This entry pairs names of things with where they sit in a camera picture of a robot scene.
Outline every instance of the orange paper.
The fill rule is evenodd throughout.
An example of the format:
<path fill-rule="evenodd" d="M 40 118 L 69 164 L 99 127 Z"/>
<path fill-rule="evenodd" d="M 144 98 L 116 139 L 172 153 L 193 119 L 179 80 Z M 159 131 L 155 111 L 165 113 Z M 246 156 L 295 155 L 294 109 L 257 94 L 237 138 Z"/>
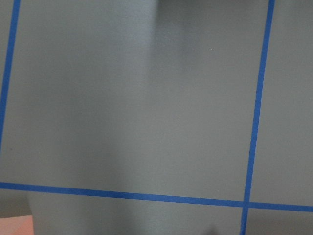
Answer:
<path fill-rule="evenodd" d="M 0 235 L 34 235 L 31 215 L 0 219 Z"/>

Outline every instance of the orange object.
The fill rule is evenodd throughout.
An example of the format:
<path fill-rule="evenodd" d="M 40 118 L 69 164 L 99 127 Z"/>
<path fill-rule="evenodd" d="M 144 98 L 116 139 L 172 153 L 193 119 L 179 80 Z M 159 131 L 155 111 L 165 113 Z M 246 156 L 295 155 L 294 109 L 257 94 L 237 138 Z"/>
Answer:
<path fill-rule="evenodd" d="M 34 235 L 31 215 L 0 219 L 0 235 Z"/>

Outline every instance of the gray surface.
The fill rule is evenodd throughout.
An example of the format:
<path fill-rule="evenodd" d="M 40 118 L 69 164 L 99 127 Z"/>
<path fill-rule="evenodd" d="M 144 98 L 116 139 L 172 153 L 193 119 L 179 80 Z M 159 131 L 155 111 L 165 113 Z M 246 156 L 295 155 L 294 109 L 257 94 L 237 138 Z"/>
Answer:
<path fill-rule="evenodd" d="M 311 235 L 313 213 L 250 209 L 246 235 Z"/>
<path fill-rule="evenodd" d="M 8 45 L 9 29 L 12 13 L 12 1 L 0 0 L 0 76 L 2 78 L 4 72 L 4 64 L 6 57 L 6 48 Z"/>
<path fill-rule="evenodd" d="M 31 207 L 36 235 L 233 235 L 240 227 L 240 208 L 7 190 L 2 198 L 28 201 L 19 205 Z"/>
<path fill-rule="evenodd" d="M 309 0 L 275 6 L 252 201 L 313 205 L 312 11 Z"/>
<path fill-rule="evenodd" d="M 22 1 L 0 181 L 242 200 L 266 10 Z"/>

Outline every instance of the vertical blue line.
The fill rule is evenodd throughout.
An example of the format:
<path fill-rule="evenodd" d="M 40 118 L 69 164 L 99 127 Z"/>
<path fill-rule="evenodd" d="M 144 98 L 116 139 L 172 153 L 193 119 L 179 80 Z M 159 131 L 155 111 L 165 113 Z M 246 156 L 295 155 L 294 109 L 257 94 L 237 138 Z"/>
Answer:
<path fill-rule="evenodd" d="M 0 152 L 1 152 L 3 127 L 4 127 L 5 109 L 6 109 L 6 103 L 7 103 L 7 98 L 8 98 L 8 90 L 9 90 L 10 75 L 11 75 L 11 68 L 12 68 L 15 36 L 16 36 L 16 29 L 18 26 L 18 19 L 19 19 L 20 3 L 21 3 L 21 0 L 14 0 L 14 3 L 13 3 L 8 47 L 6 51 L 6 59 L 5 59 L 1 98 L 0 98 Z"/>
<path fill-rule="evenodd" d="M 274 5 L 275 5 L 275 0 L 268 1 L 268 14 L 267 14 L 266 24 L 265 24 L 261 60 L 260 60 L 260 67 L 259 67 L 259 76 L 258 76 L 258 83 L 257 83 L 257 88 L 256 88 L 254 117 L 253 117 L 253 124 L 252 124 L 252 134 L 251 134 L 251 142 L 250 142 L 248 167 L 247 167 L 247 173 L 246 173 L 244 206 L 243 206 L 243 211 L 241 215 L 240 235 L 246 234 L 246 223 L 247 223 L 247 218 L 248 218 L 248 210 L 249 210 L 249 202 L 250 202 L 250 194 L 251 194 L 254 158 L 255 158 L 255 150 L 256 150 L 256 143 L 257 143 L 258 129 L 259 129 L 263 81 L 264 81 L 264 74 L 265 74 L 265 67 L 266 67 L 266 59 L 267 59 L 267 54 L 268 54 L 268 43 L 269 43 L 269 37 L 270 37 L 270 28 L 271 28 L 272 19 L 273 19 Z"/>

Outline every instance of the blue tape strip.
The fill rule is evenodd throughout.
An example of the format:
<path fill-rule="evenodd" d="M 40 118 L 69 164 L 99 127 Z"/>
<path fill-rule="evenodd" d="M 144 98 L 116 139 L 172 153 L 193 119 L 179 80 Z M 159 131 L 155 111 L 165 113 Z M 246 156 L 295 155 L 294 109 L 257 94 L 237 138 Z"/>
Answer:
<path fill-rule="evenodd" d="M 5 182 L 0 182 L 0 188 L 22 190 L 22 191 L 32 191 L 32 192 L 71 194 L 71 195 L 93 196 L 93 197 L 124 198 L 124 199 L 134 199 L 134 200 L 175 202 L 175 203 L 224 206 L 224 207 L 242 207 L 243 206 L 243 203 L 240 201 L 218 200 L 218 199 L 196 198 L 196 197 L 167 196 L 167 195 L 132 193 L 132 192 L 115 192 L 115 191 L 103 191 L 103 190 L 82 189 L 82 188 L 63 188 L 63 187 L 52 187 L 52 186 L 25 185 L 25 184 L 14 184 L 14 183 L 5 183 Z"/>
<path fill-rule="evenodd" d="M 267 14 L 266 24 L 265 24 L 265 32 L 264 32 L 264 38 L 263 38 L 260 67 L 259 67 L 259 76 L 258 76 L 258 83 L 257 83 L 257 89 L 256 89 L 256 97 L 255 97 L 254 117 L 253 117 L 252 134 L 251 134 L 251 142 L 250 142 L 249 160 L 248 160 L 248 167 L 247 167 L 247 173 L 246 173 L 246 188 L 245 188 L 245 195 L 244 195 L 244 207 L 243 207 L 242 216 L 241 216 L 240 235 L 246 234 L 246 222 L 248 218 L 249 201 L 250 201 L 250 194 L 251 194 L 253 168 L 254 168 L 254 158 L 255 158 L 256 143 L 257 143 L 257 138 L 258 138 L 263 81 L 264 81 L 264 74 L 265 74 L 265 67 L 266 67 L 266 59 L 267 59 L 267 54 L 268 54 L 268 43 L 269 43 L 269 37 L 270 37 L 270 28 L 271 28 L 272 19 L 273 19 L 274 5 L 275 5 L 275 0 L 269 0 L 268 14 Z"/>
<path fill-rule="evenodd" d="M 21 3 L 21 0 L 14 0 L 14 3 L 13 3 L 9 41 L 8 41 L 8 47 L 6 51 L 6 59 L 5 59 L 1 98 L 0 98 L 0 152 L 1 152 L 3 127 L 4 127 L 5 109 L 6 109 L 10 76 L 11 76 L 15 36 L 16 36 L 16 30 L 18 26 L 18 19 L 19 19 L 20 3 Z"/>
<path fill-rule="evenodd" d="M 255 208 L 255 209 L 268 209 L 268 210 L 280 210 L 280 211 L 313 212 L 313 207 L 311 206 L 298 206 L 298 205 L 287 205 L 287 204 L 250 202 L 249 207 Z"/>

